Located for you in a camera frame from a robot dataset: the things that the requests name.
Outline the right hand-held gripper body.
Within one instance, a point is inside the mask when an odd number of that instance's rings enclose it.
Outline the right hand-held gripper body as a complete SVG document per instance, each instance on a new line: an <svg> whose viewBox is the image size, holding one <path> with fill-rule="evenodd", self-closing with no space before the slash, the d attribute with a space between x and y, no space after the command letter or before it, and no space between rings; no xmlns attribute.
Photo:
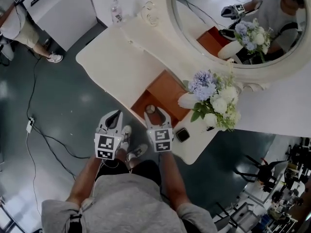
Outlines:
<svg viewBox="0 0 311 233"><path fill-rule="evenodd" d="M147 129L147 135L154 152L172 151L174 134L170 124L152 126Z"/></svg>

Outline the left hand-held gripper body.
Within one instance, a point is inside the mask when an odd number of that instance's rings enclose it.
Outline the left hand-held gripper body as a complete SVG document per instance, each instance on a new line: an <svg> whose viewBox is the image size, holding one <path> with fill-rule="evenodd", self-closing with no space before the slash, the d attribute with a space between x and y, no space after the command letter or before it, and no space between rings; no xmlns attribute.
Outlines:
<svg viewBox="0 0 311 233"><path fill-rule="evenodd" d="M102 160L114 160L121 143L121 133L117 130L98 128L95 132L95 156Z"/></svg>

